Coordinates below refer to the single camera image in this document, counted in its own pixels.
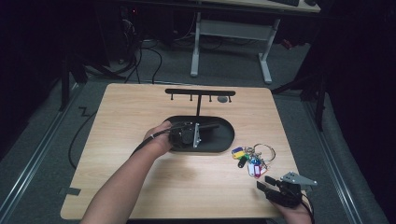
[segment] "metal bar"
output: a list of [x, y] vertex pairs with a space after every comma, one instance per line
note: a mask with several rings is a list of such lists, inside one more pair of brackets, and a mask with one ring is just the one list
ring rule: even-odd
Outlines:
[[29, 160], [22, 173], [20, 174], [18, 180], [16, 181], [14, 187], [8, 194], [7, 198], [3, 202], [0, 207], [0, 223], [7, 223], [9, 218], [12, 215], [12, 212], [18, 205], [23, 193], [28, 188], [30, 182], [35, 176], [35, 172], [40, 166], [41, 162], [44, 160], [47, 152], [50, 149], [50, 143], [58, 131], [62, 121], [64, 120], [64, 116], [70, 108], [71, 103], [76, 99], [76, 97], [81, 92], [82, 87], [78, 84], [75, 84], [72, 92], [73, 96], [71, 97], [69, 104], [64, 108], [64, 110], [59, 111], [56, 115], [54, 121], [51, 123], [47, 132], [44, 134], [40, 144], [35, 149], [35, 153], [32, 158]]
[[349, 219], [349, 222], [356, 223], [356, 224], [363, 223], [361, 220], [361, 215], [359, 214], [359, 211], [353, 201], [353, 198], [352, 198], [350, 190], [347, 186], [347, 183], [345, 182], [343, 176], [341, 175], [341, 172], [338, 169], [335, 159], [332, 156], [332, 151], [326, 141], [324, 133], [319, 131], [319, 129], [315, 123], [315, 111], [314, 111], [313, 106], [307, 102], [303, 102], [303, 106], [304, 106], [305, 112], [311, 118], [310, 123], [316, 131], [317, 138], [321, 144], [321, 150], [322, 150], [323, 156], [325, 158], [325, 164], [326, 164], [327, 168], [329, 169], [330, 176], [334, 183], [335, 189], [337, 190], [341, 204], [344, 206], [344, 209], [346, 211], [346, 215]]

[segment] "blue key tag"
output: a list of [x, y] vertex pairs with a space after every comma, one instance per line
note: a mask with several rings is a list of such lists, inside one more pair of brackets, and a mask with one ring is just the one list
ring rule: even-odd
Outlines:
[[250, 163], [255, 164], [255, 165], [260, 165], [260, 164], [262, 164], [262, 161], [260, 161], [257, 157], [253, 157], [250, 160]]

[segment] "colorful key tag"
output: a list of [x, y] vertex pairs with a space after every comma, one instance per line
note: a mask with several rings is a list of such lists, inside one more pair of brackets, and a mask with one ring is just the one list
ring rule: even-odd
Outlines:
[[246, 156], [241, 157], [241, 159], [238, 162], [238, 167], [243, 168], [245, 166], [245, 163], [247, 163], [248, 158]]
[[249, 163], [247, 166], [248, 174], [251, 176], [254, 176], [254, 166], [255, 166], [255, 164], [252, 164], [252, 163]]
[[245, 157], [245, 151], [244, 149], [242, 149], [241, 147], [238, 147], [236, 149], [233, 149], [231, 151], [231, 153], [233, 154], [233, 158], [234, 159], [241, 159], [242, 157]]
[[254, 165], [254, 177], [259, 178], [262, 176], [262, 168], [260, 165]]

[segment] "forearm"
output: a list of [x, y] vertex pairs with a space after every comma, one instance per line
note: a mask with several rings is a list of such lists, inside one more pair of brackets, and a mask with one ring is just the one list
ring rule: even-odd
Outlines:
[[125, 223], [156, 157], [142, 148], [93, 197], [81, 223]]

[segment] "wooden table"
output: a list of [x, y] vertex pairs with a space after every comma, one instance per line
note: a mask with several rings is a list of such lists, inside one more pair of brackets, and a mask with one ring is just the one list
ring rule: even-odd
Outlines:
[[[231, 150], [264, 143], [276, 158], [267, 175], [298, 173], [271, 92], [265, 88], [110, 84], [98, 110], [70, 188], [62, 218], [81, 219], [93, 195], [130, 157], [146, 131], [174, 115], [195, 115], [196, 97], [170, 95], [167, 88], [235, 91], [231, 103], [209, 102], [203, 96], [201, 115], [227, 119], [235, 139], [222, 153], [169, 152], [148, 173], [131, 218], [278, 217], [256, 189], [248, 168], [238, 168]], [[262, 151], [264, 158], [270, 151]]]

